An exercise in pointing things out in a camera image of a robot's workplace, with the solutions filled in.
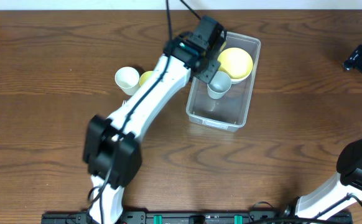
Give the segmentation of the grey plastic cup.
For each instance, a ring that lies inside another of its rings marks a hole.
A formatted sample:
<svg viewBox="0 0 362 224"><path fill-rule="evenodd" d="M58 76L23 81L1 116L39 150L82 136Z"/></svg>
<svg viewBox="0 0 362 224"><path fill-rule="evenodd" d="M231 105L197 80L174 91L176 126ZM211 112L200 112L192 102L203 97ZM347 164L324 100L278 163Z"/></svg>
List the grey plastic cup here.
<svg viewBox="0 0 362 224"><path fill-rule="evenodd" d="M207 92L210 98L217 100L222 98L231 88L230 76L221 71L217 71L211 82L207 85Z"/></svg>

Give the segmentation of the yellow plastic bowl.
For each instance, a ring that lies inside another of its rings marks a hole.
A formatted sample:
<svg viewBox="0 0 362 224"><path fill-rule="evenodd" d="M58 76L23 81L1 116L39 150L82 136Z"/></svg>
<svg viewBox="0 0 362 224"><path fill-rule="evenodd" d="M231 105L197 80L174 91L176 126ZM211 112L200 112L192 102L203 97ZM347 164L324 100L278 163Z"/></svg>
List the yellow plastic bowl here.
<svg viewBox="0 0 362 224"><path fill-rule="evenodd" d="M247 78L253 70L253 59L247 51L241 48L228 48L218 56L221 63L219 71L227 73L232 80Z"/></svg>

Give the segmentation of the white plastic cup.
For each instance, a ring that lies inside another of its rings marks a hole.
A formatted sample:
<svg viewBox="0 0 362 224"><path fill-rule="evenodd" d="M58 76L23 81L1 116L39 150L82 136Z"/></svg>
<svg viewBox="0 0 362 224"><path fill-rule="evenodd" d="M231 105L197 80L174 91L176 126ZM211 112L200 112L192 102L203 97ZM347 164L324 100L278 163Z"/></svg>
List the white plastic cup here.
<svg viewBox="0 0 362 224"><path fill-rule="evenodd" d="M140 87L139 79L139 72L132 67L120 68L114 76L117 86L129 96L133 96L138 91Z"/></svg>

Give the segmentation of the white plastic bowl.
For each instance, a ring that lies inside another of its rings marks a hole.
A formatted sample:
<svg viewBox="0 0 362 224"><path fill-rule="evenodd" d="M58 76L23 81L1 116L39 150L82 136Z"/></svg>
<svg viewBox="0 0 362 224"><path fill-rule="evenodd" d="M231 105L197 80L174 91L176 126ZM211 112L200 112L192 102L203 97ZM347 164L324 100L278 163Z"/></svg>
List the white plastic bowl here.
<svg viewBox="0 0 362 224"><path fill-rule="evenodd" d="M244 81L245 79L247 79L249 77L249 75L246 75L242 78L231 78L231 83L234 84L238 84L241 83L242 81Z"/></svg>

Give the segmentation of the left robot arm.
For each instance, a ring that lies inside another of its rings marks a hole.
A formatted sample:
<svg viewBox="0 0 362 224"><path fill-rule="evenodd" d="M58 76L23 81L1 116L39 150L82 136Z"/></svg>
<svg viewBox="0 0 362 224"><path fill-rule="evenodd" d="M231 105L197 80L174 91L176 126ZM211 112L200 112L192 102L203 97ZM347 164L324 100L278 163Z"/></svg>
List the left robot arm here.
<svg viewBox="0 0 362 224"><path fill-rule="evenodd" d="M124 188L142 164L141 142L146 131L190 77L212 81L226 36L219 22L203 16L193 32L170 38L152 75L125 104L107 118L92 117L82 157L93 183L88 210L92 223L119 220Z"/></svg>

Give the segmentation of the clear plastic storage container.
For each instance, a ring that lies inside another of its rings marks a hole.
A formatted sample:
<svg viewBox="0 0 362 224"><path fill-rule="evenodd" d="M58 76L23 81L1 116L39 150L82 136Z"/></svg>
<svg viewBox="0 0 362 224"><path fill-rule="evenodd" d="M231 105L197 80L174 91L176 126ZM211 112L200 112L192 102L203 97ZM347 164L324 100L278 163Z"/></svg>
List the clear plastic storage container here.
<svg viewBox="0 0 362 224"><path fill-rule="evenodd" d="M197 78L192 80L186 113L190 122L235 132L246 124L254 80L258 67L261 42L254 37L227 33L225 48L241 48L253 59L253 70L249 77L238 84L232 84L220 99L209 97L207 84Z"/></svg>

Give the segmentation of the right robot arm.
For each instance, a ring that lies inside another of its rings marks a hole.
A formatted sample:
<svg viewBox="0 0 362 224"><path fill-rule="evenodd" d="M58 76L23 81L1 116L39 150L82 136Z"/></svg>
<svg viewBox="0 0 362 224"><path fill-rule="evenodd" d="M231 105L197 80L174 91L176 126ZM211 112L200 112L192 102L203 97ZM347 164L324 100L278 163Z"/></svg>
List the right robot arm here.
<svg viewBox="0 0 362 224"><path fill-rule="evenodd" d="M354 49L343 68L362 73L362 45ZM355 202L362 203L362 139L342 150L335 174L312 193L299 197L290 208L290 214L298 218L328 220Z"/></svg>

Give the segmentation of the yellow plastic cup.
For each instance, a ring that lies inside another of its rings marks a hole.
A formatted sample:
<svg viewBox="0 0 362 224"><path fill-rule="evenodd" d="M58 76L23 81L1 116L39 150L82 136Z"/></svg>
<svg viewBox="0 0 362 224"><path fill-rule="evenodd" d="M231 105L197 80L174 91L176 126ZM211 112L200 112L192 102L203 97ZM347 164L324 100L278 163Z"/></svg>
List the yellow plastic cup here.
<svg viewBox="0 0 362 224"><path fill-rule="evenodd" d="M143 86L143 84L151 77L153 71L146 71L144 72L139 79L139 85Z"/></svg>

